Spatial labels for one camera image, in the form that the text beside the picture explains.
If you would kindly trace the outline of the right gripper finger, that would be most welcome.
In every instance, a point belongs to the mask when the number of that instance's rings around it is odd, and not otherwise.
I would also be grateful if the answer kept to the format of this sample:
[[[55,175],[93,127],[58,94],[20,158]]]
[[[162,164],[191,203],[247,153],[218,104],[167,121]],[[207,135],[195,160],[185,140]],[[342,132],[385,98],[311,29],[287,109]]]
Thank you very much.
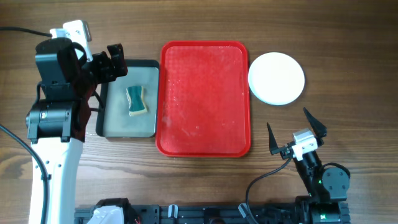
[[[303,108],[303,112],[310,123],[316,137],[318,138],[324,138],[327,136],[327,127],[322,124],[319,120],[317,120],[306,107]]]
[[[272,128],[269,123],[267,123],[267,130],[269,133],[269,150],[270,150],[270,152],[278,152],[279,147],[277,145],[274,134],[272,132]]]

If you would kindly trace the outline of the green and yellow sponge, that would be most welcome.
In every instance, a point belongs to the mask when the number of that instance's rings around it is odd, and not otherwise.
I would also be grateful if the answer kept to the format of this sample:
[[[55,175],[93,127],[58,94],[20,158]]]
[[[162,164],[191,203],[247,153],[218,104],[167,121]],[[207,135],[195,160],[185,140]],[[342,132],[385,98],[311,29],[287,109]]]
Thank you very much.
[[[136,116],[148,112],[144,101],[144,87],[130,86],[126,88],[127,100],[129,102],[129,115]]]

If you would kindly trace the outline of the white plate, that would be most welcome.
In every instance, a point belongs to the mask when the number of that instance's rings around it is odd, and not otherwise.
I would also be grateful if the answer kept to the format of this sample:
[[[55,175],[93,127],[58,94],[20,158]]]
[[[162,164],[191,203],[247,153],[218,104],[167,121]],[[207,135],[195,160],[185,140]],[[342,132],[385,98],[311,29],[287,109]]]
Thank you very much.
[[[256,98],[274,106],[295,101],[305,88],[305,74],[291,56],[269,52],[256,58],[248,71],[250,90]]]

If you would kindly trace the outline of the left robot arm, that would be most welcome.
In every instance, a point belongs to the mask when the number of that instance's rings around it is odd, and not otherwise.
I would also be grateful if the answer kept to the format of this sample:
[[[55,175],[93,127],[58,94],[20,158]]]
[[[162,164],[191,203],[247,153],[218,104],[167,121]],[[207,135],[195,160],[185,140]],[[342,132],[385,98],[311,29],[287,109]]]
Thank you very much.
[[[37,98],[26,116],[33,152],[29,223],[73,223],[76,174],[86,125],[94,111],[88,101],[99,84],[128,72],[121,44],[89,55],[65,37],[39,43],[35,62],[41,76]]]

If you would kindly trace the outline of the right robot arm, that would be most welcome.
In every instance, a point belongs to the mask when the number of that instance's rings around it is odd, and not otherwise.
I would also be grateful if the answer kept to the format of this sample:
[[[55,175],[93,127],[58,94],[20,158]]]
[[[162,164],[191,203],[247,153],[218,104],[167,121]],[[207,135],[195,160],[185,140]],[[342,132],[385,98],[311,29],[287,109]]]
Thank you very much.
[[[264,223],[350,223],[346,200],[351,174],[341,164],[321,162],[316,150],[323,145],[327,128],[307,109],[303,111],[312,128],[293,133],[293,141],[284,146],[277,145],[271,127],[267,128],[271,154],[294,162],[308,195],[293,203],[266,205]]]

